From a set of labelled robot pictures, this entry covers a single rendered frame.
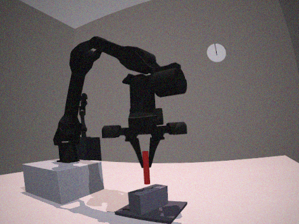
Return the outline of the dark red peg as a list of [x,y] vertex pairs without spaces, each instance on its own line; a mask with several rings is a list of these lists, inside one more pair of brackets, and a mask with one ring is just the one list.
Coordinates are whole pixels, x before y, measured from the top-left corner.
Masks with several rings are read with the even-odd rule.
[[148,151],[143,151],[143,173],[144,173],[144,184],[150,184],[150,169],[149,169],[149,155]]

